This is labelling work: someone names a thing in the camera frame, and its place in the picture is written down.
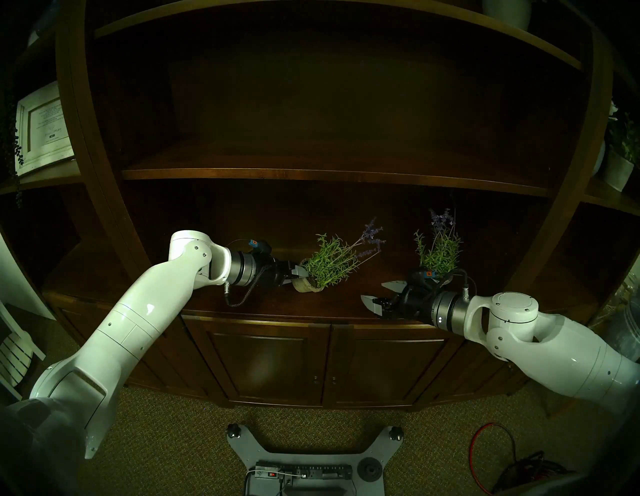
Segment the framed certificate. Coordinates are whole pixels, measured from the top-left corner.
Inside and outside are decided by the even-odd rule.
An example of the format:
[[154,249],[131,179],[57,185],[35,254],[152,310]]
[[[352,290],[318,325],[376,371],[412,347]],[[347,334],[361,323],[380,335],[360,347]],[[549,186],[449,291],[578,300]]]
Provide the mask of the framed certificate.
[[22,165],[15,158],[18,176],[74,156],[57,81],[18,102],[15,126],[24,158]]

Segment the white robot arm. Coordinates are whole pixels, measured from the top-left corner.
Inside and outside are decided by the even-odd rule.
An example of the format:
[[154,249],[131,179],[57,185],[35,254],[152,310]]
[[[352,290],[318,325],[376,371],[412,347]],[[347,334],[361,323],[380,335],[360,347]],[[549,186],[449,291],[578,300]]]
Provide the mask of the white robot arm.
[[269,285],[280,285],[304,274],[302,268],[279,262],[264,250],[231,252],[204,233],[176,232],[168,262],[144,272],[82,348],[41,375],[30,398],[57,401],[72,417],[70,425],[86,431],[84,456],[91,458],[115,419],[125,380],[194,289],[225,284],[228,295],[230,284],[248,285],[263,276]]
[[[383,283],[397,293],[394,298],[362,295],[362,302],[383,319],[419,320],[462,335],[482,344],[495,358],[513,362],[551,391],[595,401],[615,413],[621,413],[637,392],[640,365],[589,328],[561,315],[538,312],[538,302],[526,294],[502,292],[469,299],[467,284],[460,296],[423,274],[418,269],[409,274],[409,282]],[[483,307],[490,312],[486,332]]]
[[[481,324],[483,307],[490,311],[486,334]],[[600,403],[616,413],[625,409],[640,383],[639,364],[620,355],[588,327],[562,315],[538,312],[538,302],[526,294],[474,296],[463,333],[551,391]]]

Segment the red cable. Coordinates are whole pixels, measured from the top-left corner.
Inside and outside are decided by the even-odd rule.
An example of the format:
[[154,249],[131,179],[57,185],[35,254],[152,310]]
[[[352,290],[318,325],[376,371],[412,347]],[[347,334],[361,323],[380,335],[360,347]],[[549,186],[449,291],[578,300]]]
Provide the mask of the red cable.
[[480,489],[482,489],[482,491],[485,492],[485,494],[493,494],[492,492],[488,491],[480,482],[480,480],[478,479],[476,472],[474,471],[474,462],[473,462],[473,454],[474,454],[474,444],[476,443],[476,439],[479,436],[479,434],[484,431],[487,427],[491,427],[491,426],[496,426],[496,427],[500,427],[502,429],[504,429],[505,431],[507,431],[507,434],[509,435],[509,437],[511,438],[511,446],[513,448],[513,458],[515,460],[516,458],[516,447],[515,447],[515,441],[513,439],[513,436],[511,435],[511,433],[509,432],[509,429],[507,429],[505,426],[500,425],[496,422],[489,422],[488,424],[485,424],[484,426],[480,427],[476,433],[474,434],[474,436],[471,438],[471,444],[469,445],[469,468],[471,469],[471,475],[474,478],[474,480],[476,481],[476,484],[478,484],[478,487]]

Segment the wooden cabinet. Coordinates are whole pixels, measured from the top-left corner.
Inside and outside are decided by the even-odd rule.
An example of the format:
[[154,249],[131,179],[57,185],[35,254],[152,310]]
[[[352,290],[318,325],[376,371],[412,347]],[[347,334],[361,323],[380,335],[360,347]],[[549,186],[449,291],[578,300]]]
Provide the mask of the wooden cabinet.
[[527,381],[515,365],[497,360],[480,344],[463,341],[420,398],[419,408],[516,391]]
[[328,324],[184,320],[232,402],[320,406]]
[[419,324],[333,326],[323,405],[411,406],[461,341]]
[[321,293],[258,288],[229,308],[198,289],[185,313],[235,320],[177,319],[130,383],[330,408],[511,392],[522,373],[458,336],[330,323],[372,319],[358,295],[414,268],[408,241],[431,208],[456,206],[481,294],[527,292],[579,321],[635,260],[640,180],[619,193],[591,176],[611,99],[640,113],[637,92],[563,6],[526,33],[451,2],[163,3],[61,2],[55,34],[10,71],[16,99],[58,81],[76,162],[21,176],[19,208],[0,171],[0,233],[78,342],[178,230],[266,239],[298,262],[316,233],[357,239],[375,214],[386,242]]
[[[89,338],[112,307],[109,303],[88,303],[51,293],[45,293],[45,297],[78,344]],[[127,383],[225,404],[220,387],[180,319],[176,319],[145,353]]]

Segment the white vase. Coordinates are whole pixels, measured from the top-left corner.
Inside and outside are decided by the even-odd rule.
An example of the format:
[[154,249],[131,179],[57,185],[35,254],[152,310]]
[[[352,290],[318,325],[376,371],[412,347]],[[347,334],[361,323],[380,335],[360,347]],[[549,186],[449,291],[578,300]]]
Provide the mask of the white vase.
[[600,170],[600,166],[602,165],[602,159],[604,158],[604,152],[607,151],[607,145],[604,140],[602,140],[602,144],[600,145],[600,151],[598,153],[598,158],[596,159],[596,166],[593,168],[592,176],[596,175]]
[[622,158],[609,147],[607,164],[602,174],[602,179],[613,189],[622,191],[629,180],[629,176],[634,171],[634,165]]
[[527,31],[531,20],[531,0],[482,0],[485,15],[514,28]]

